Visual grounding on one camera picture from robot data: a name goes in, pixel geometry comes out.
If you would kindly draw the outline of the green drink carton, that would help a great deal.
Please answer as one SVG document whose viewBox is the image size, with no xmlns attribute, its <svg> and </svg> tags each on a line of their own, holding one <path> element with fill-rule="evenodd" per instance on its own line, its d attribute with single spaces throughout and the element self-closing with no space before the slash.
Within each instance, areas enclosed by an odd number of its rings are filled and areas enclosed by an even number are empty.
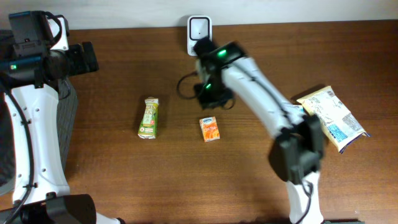
<svg viewBox="0 0 398 224">
<path fill-rule="evenodd" d="M 142 139 L 155 139 L 157 136 L 159 99 L 145 99 L 145 110 L 139 126 L 138 136 Z"/>
</svg>

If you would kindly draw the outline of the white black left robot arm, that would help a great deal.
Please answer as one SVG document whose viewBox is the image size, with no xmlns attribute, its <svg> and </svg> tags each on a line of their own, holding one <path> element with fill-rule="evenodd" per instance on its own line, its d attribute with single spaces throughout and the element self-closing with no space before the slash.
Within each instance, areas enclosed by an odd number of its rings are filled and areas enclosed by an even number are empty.
<svg viewBox="0 0 398 224">
<path fill-rule="evenodd" d="M 93 44 L 68 50 L 25 46 L 17 44 L 17 56 L 1 61 L 16 158 L 14 206 L 1 211 L 1 222 L 123 223 L 98 213 L 90 195 L 70 193 L 60 158 L 58 82 L 99 69 Z"/>
</svg>

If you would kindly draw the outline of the cream snack bag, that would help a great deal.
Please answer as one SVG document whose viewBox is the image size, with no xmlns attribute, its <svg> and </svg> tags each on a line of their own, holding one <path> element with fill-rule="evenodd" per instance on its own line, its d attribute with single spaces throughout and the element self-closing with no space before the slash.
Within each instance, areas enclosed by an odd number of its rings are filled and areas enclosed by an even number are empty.
<svg viewBox="0 0 398 224">
<path fill-rule="evenodd" d="M 322 131 L 340 154 L 361 136 L 370 137 L 345 104 L 326 86 L 297 100 L 310 115 L 317 115 Z"/>
</svg>

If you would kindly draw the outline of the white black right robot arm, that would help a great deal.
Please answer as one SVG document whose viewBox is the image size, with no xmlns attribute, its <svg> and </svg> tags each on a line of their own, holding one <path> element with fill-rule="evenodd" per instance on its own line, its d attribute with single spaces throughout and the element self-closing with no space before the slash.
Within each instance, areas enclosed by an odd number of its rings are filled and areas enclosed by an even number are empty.
<svg viewBox="0 0 398 224">
<path fill-rule="evenodd" d="M 318 116 L 294 108 L 237 42 L 219 47 L 203 38 L 193 51 L 201 80 L 195 86 L 201 107 L 224 107 L 239 96 L 274 140 L 268 160 L 287 187 L 290 222 L 323 223 L 318 182 L 324 134 Z"/>
</svg>

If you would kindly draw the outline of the teal tissue pack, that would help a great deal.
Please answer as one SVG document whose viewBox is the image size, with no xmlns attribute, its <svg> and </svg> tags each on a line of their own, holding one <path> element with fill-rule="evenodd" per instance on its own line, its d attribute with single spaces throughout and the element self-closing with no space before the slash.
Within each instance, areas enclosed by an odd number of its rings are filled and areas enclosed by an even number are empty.
<svg viewBox="0 0 398 224">
<path fill-rule="evenodd" d="M 304 108 L 303 108 L 302 105 L 293 105 L 293 107 L 294 107 L 296 110 L 300 111 L 301 113 L 305 113 L 305 110 L 304 110 Z"/>
</svg>

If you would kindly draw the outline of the orange tissue pack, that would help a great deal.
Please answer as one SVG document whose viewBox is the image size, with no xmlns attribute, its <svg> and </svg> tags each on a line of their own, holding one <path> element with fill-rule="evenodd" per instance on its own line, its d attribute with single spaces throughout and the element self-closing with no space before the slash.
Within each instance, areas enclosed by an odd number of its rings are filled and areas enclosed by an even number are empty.
<svg viewBox="0 0 398 224">
<path fill-rule="evenodd" d="M 214 116 L 201 119 L 200 127 L 205 142 L 220 139 L 220 132 Z"/>
</svg>

